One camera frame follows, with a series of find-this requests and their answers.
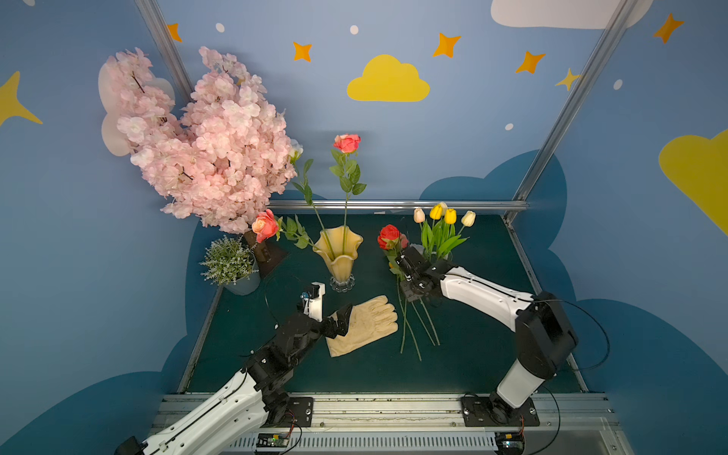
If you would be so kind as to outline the cream tulip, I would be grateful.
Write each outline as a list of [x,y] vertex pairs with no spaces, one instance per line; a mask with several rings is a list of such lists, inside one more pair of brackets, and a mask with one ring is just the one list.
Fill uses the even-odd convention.
[[421,208],[415,208],[413,212],[413,220],[420,227],[421,244],[424,250],[430,251],[431,228],[424,210]]

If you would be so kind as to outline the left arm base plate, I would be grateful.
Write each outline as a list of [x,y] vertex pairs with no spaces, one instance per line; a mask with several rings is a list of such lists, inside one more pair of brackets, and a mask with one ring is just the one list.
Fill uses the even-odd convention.
[[284,400],[270,406],[267,427],[284,428],[312,425],[315,399],[311,396],[286,396]]

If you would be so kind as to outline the red rose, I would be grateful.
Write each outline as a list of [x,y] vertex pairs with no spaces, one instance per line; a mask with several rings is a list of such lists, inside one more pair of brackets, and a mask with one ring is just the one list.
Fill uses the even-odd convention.
[[409,244],[409,241],[405,234],[397,227],[394,225],[386,225],[383,229],[381,229],[377,236],[377,244],[387,258],[390,273],[392,273],[392,275],[396,278],[396,296],[404,324],[400,353],[404,353],[406,342],[408,339],[411,339],[417,358],[422,360],[419,343],[409,322],[409,305],[405,301],[404,292],[401,287],[405,282],[406,276],[397,262],[397,258],[403,249]]

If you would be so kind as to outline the yellow tulip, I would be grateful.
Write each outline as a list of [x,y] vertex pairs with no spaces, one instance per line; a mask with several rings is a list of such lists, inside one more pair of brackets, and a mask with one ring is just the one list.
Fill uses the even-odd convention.
[[449,253],[450,239],[455,236],[454,225],[458,219],[457,212],[454,209],[447,209],[444,215],[444,225],[442,227],[442,241],[438,248],[440,257],[445,257]]
[[430,220],[431,220],[431,251],[436,252],[441,244],[442,240],[442,224],[444,216],[447,212],[447,204],[445,202],[441,202],[434,206],[430,210]]

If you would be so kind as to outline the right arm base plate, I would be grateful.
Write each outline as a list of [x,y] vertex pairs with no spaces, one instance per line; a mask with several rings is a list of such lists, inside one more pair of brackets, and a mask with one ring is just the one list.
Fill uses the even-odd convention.
[[531,398],[527,398],[521,407],[512,408],[496,392],[488,396],[464,394],[460,404],[464,424],[468,428],[529,428],[540,425],[540,417]]

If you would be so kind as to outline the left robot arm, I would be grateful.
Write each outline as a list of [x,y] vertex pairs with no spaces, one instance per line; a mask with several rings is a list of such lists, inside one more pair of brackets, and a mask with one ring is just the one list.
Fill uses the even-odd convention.
[[322,337],[349,331],[352,305],[316,320],[295,313],[218,392],[165,430],[144,441],[132,436],[117,454],[219,454],[240,435],[280,423],[288,411],[284,384]]

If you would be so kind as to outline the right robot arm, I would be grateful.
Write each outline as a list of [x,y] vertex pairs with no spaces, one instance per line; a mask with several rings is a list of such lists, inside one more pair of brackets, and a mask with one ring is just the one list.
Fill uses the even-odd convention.
[[534,295],[500,286],[445,259],[428,262],[413,246],[402,250],[395,263],[404,273],[400,287],[408,301],[441,295],[498,320],[515,334],[517,358],[486,405],[498,422],[513,418],[557,375],[578,345],[564,301],[550,293]]

